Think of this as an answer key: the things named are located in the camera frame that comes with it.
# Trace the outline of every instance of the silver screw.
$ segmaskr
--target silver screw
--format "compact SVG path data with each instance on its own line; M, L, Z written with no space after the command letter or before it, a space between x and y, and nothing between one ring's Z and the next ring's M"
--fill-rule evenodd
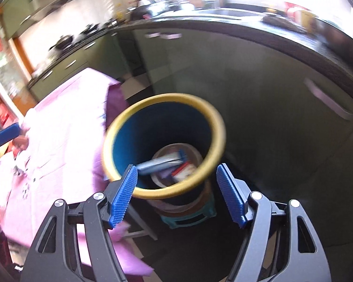
M64 201L62 199L58 199L54 203L55 207L61 207L63 204L64 204Z
M299 205L300 205L300 203L299 203L299 201L297 201L296 199L292 199L292 200L290 201L290 205L291 205L292 207L298 208Z
M253 191L253 192L251 192L251 197L253 199L259 200L259 199L262 199L263 195L262 195L262 193L260 193L258 191Z
M102 192L98 192L93 195L93 198L95 200L101 200L103 197L104 197L104 193L102 193Z

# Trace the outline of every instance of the white backsplash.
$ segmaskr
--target white backsplash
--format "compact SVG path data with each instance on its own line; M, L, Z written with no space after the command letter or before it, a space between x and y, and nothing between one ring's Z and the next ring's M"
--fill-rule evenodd
M62 35L77 35L87 24L112 18L118 3L121 0L73 0L32 25L20 36L31 65L35 68L43 61Z

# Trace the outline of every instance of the stool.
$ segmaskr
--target stool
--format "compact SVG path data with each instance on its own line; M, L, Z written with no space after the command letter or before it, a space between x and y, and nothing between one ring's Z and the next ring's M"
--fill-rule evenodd
M162 221L167 224L171 229L175 229L178 227L189 227L197 225L210 217L216 216L216 209L215 209L215 199L213 195L208 200L208 202L198 211L195 213L179 216L179 217L169 217L161 215Z

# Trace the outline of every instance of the drawer handle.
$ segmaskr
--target drawer handle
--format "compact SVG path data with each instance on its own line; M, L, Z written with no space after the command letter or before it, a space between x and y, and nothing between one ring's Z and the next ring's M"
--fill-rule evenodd
M344 120L353 119L353 114L351 114L350 112L342 108L338 103L336 103L327 94L325 94L322 90L320 90L318 86L315 85L311 80L306 79L305 85L316 98L321 100L328 108L330 108L333 112L335 112L339 117L342 117Z
M162 34L161 38L162 39L166 39L166 40L170 40L170 39L178 39L181 38L182 34Z
M49 76L51 75L51 73L52 73L52 70L51 70L50 72L48 72L48 73L44 76L44 78L42 78L42 80L45 80L47 77L49 77Z
M30 19L30 15L29 16L27 16L25 19L23 19L22 21L21 21L21 23L20 23L20 25L22 24L22 23L24 23L26 20L28 20L28 19Z
M91 46L93 46L93 45L95 45L96 44L96 42L94 41L94 42L92 42L91 44L89 44L88 46L86 46L85 48L84 48L84 50L86 50L86 49L88 49L88 48L90 48Z
M161 33L149 33L149 34L145 34L145 38L155 38L160 35L161 35Z
M73 65L76 62L76 59L72 61L68 66L65 67L65 69L68 69L71 65Z

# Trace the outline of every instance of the kitchen counter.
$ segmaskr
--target kitchen counter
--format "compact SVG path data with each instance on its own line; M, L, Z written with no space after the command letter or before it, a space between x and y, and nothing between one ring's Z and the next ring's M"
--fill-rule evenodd
M168 16L136 21L104 30L86 39L70 52L55 60L39 77L76 50L107 33L120 32L122 30L182 28L230 35L278 50L323 74L353 98L353 66L326 48L315 37L268 25L263 23L261 18L260 16L251 16L241 17L240 20L232 20L207 16ZM34 85L39 77L32 79L28 87Z

